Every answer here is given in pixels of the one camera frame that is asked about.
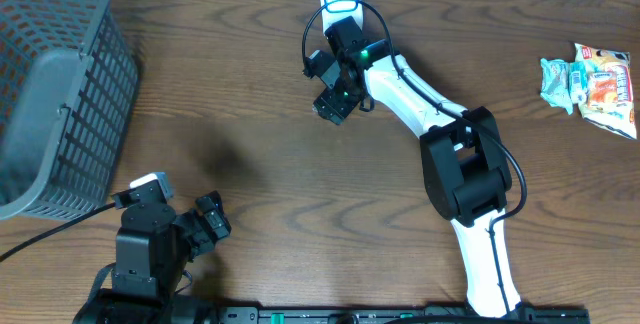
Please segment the light green tissue pack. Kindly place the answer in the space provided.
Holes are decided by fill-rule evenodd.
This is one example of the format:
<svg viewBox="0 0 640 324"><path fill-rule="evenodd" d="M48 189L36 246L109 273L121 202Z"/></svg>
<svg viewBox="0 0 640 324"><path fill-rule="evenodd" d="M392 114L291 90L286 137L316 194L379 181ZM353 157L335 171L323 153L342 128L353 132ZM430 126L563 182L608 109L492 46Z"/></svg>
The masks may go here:
<svg viewBox="0 0 640 324"><path fill-rule="evenodd" d="M540 97L551 107L562 108L568 115L574 112L569 92L569 64L562 59L540 59L542 80Z"/></svg>

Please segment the teal Kleenex tissue pack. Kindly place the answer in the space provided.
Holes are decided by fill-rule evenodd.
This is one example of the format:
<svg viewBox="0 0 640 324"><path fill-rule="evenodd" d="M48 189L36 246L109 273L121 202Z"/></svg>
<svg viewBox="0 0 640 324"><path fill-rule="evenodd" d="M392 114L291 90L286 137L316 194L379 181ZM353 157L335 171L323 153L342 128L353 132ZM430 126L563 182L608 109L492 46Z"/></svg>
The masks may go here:
<svg viewBox="0 0 640 324"><path fill-rule="evenodd" d="M583 61L576 61L569 67L569 92L574 104L583 105L587 101L587 70Z"/></svg>

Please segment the orange Kleenex tissue pack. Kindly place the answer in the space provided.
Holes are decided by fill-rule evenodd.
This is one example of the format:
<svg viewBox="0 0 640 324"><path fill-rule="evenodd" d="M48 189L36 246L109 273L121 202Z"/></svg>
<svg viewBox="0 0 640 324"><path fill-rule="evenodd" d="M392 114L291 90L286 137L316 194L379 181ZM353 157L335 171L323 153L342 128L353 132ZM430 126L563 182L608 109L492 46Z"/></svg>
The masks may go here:
<svg viewBox="0 0 640 324"><path fill-rule="evenodd" d="M613 111L618 103L617 76L612 72L595 72L588 75L588 97L590 110Z"/></svg>

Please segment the yellow wet wipes pack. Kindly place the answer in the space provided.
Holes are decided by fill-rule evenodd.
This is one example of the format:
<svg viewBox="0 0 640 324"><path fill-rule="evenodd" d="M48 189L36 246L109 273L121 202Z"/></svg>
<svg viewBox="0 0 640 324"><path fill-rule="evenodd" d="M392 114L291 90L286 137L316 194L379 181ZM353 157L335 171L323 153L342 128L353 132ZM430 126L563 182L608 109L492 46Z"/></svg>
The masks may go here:
<svg viewBox="0 0 640 324"><path fill-rule="evenodd" d="M569 90L581 116L602 129L636 140L630 53L579 43L574 46Z"/></svg>

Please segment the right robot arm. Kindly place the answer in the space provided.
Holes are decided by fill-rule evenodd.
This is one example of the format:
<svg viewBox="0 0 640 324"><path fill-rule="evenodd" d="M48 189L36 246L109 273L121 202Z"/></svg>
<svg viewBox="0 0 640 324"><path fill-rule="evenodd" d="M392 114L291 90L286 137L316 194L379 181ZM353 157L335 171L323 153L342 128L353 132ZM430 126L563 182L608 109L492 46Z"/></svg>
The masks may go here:
<svg viewBox="0 0 640 324"><path fill-rule="evenodd" d="M468 110L439 94L387 40L372 42L351 17L326 27L331 50L305 60L305 73L325 90L317 114L336 125L370 99L390 109L420 141L424 186L431 204L454 228L467 277L467 302L485 317L505 317L520 304L506 251L510 166L493 115Z"/></svg>

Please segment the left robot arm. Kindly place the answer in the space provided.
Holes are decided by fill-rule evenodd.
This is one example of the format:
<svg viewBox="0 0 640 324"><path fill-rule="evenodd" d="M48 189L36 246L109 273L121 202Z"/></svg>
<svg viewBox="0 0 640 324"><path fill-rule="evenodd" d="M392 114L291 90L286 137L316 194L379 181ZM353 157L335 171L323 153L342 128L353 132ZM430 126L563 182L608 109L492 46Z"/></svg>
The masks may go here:
<svg viewBox="0 0 640 324"><path fill-rule="evenodd" d="M231 233L218 192L178 215L162 192L114 195L126 210L116 235L116 261L97 275L75 323L216 323L217 308L182 296L186 264Z"/></svg>

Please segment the grey plastic mesh basket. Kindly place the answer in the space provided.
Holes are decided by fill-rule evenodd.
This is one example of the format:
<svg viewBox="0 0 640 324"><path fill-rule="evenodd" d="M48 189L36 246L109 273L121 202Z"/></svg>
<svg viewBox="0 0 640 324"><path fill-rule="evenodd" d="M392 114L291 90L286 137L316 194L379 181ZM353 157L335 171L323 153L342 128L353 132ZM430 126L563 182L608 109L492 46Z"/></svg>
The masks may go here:
<svg viewBox="0 0 640 324"><path fill-rule="evenodd" d="M71 220L107 196L140 70L111 0L1 0L1 216Z"/></svg>

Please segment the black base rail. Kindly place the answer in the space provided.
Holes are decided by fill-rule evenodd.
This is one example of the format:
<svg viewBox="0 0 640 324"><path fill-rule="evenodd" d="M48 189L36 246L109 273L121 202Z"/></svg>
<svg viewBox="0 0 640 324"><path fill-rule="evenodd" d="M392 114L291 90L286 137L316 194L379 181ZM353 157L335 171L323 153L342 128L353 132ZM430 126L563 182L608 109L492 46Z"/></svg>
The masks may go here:
<svg viewBox="0 0 640 324"><path fill-rule="evenodd" d="M422 317L467 317L477 323L480 316L467 304L431 304L413 308L259 308L250 306L220 307L216 323L221 324L327 324L327 323L388 323L390 321ZM549 308L520 305L504 319L524 323L591 322L586 309Z"/></svg>

